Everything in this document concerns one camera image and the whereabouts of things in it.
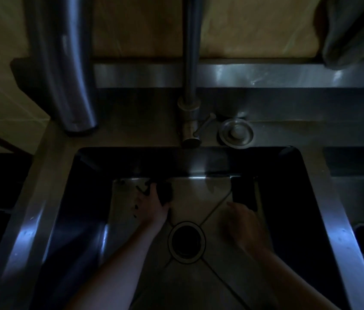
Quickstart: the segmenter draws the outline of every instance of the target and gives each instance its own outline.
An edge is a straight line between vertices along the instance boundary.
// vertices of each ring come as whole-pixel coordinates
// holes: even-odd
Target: hand
[[[145,196],[142,192],[138,191],[135,204],[136,207],[133,210],[133,214],[141,225],[145,224],[156,236],[165,223],[170,208],[169,203],[166,203],[164,206],[160,204],[158,193],[156,192],[156,184],[151,184],[149,196]]]
[[[265,249],[269,250],[268,235],[255,212],[241,203],[227,204],[231,208],[228,230],[236,244],[253,257]]]

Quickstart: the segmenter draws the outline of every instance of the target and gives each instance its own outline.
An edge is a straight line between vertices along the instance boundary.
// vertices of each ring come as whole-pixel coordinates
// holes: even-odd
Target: person's right hand
[[[253,257],[265,249],[269,250],[268,235],[255,212],[241,203],[227,204],[231,209],[228,230],[236,244]]]

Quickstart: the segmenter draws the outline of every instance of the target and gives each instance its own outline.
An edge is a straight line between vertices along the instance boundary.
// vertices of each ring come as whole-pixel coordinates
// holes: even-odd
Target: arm
[[[151,184],[149,196],[138,193],[135,203],[134,214],[140,221],[138,229],[81,288],[66,310],[129,308],[146,254],[169,210],[169,205],[160,204],[156,184]]]
[[[281,309],[338,310],[269,249],[268,236],[253,211],[239,203],[228,205],[232,211],[230,234],[260,265]]]

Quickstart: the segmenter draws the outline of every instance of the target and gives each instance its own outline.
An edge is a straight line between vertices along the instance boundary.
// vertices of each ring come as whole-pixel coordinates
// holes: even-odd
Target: pipe
[[[204,0],[183,0],[183,100],[187,106],[196,100],[203,6]]]
[[[23,0],[31,54],[56,119],[67,133],[97,127],[92,54],[93,0]]]

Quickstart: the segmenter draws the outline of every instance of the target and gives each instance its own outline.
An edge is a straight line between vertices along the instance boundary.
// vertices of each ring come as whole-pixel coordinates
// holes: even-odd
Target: wall
[[[314,57],[319,1],[206,0],[201,56]],[[180,57],[182,0],[95,0],[93,44],[97,57]],[[34,153],[49,118],[14,82],[9,62],[25,56],[22,2],[0,0],[0,137]]]

